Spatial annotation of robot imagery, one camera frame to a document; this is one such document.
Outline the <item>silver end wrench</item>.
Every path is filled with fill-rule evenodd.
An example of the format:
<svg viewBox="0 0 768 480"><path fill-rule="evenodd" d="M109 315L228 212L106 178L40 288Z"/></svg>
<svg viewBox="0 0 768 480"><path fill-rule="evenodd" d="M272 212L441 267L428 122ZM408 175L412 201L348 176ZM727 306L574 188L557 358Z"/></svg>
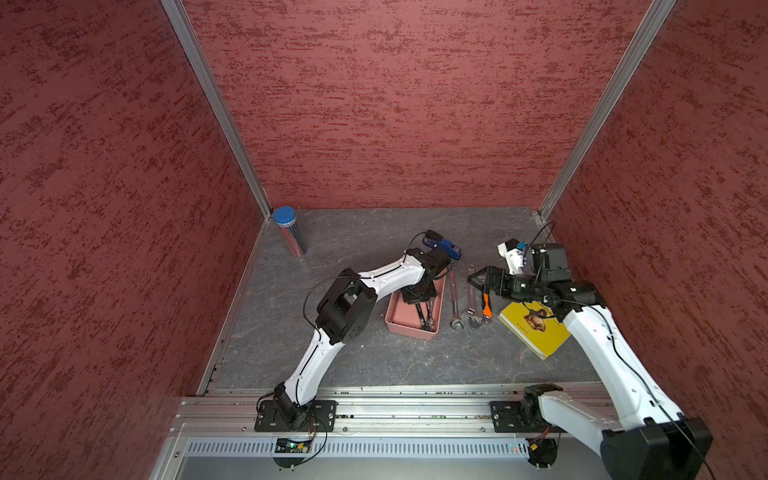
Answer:
<svg viewBox="0 0 768 480"><path fill-rule="evenodd" d="M421 328L425 331L431 331L432 330L432 317L431 317L431 310L430 307L427 307L427 312L424 312L424 309L422 308L421 303L416 304L416 310L417 314L420 319Z"/></svg>

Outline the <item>pink plastic storage box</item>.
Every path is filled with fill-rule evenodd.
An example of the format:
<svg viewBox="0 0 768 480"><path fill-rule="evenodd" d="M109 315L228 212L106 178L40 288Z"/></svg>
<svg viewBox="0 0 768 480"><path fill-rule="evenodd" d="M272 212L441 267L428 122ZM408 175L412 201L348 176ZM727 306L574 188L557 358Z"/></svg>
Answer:
<svg viewBox="0 0 768 480"><path fill-rule="evenodd" d="M432 340L440 331L442 303L445 298L446 279L440 279L435 282L437 296L430 307L430 312L434 320L433 330L424 330L421 326L421 318L418 316L414 305L406 304L402 300L400 291L391 295L389 305L384 317L388 330L393 334L411 337L423 341Z"/></svg>

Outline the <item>orange handled adjustable wrench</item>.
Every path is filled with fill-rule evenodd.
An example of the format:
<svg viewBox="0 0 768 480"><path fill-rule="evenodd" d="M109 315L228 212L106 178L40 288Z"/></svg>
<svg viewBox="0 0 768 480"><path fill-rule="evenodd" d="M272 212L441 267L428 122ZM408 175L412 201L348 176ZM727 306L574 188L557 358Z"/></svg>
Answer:
<svg viewBox="0 0 768 480"><path fill-rule="evenodd" d="M482 287L482 318L485 324L490 324L493 319L493 311L490 301L490 285L485 282Z"/></svg>

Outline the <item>long silver combination wrench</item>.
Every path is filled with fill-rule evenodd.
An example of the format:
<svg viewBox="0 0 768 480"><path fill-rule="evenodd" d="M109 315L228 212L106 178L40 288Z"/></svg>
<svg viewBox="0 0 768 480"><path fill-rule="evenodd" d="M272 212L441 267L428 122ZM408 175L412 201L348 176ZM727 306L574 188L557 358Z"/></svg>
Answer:
<svg viewBox="0 0 768 480"><path fill-rule="evenodd" d="M450 327L454 331L463 330L464 323L459 312L458 292L457 292L457 280L456 280L456 267L452 265L448 271L448 282L450 288L451 310L452 317L450 320Z"/></svg>

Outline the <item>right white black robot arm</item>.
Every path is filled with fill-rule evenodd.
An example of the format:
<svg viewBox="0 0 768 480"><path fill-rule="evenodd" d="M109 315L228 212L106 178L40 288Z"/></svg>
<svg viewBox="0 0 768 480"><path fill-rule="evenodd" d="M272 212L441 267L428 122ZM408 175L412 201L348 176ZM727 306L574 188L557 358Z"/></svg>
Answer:
<svg viewBox="0 0 768 480"><path fill-rule="evenodd" d="M529 443L529 461L547 464L557 451L548 433L559 429L595 452L613 479L694 479L709 465L713 435L700 418L686 416L627 344L606 301L590 282L573 278L562 245L536 244L532 272L525 251L499 247L507 266L486 266L468 283L528 309L527 321L554 318L580 345L616 411L606 418L552 384L524 388L513 411L518 427L542 435Z"/></svg>

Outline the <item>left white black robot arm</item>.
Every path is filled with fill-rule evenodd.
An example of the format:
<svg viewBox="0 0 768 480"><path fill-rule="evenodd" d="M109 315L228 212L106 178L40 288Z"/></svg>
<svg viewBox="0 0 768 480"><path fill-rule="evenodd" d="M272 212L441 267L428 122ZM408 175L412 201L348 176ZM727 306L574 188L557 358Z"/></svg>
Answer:
<svg viewBox="0 0 768 480"><path fill-rule="evenodd" d="M362 333L378 301L402 289L411 290L418 302L434 298L434 282L450 262L440 248L429 252L410 248L400 259L371 271L343 270L317 306L313 337L301 361L274 389L284 420L292 427L303 424L331 363Z"/></svg>

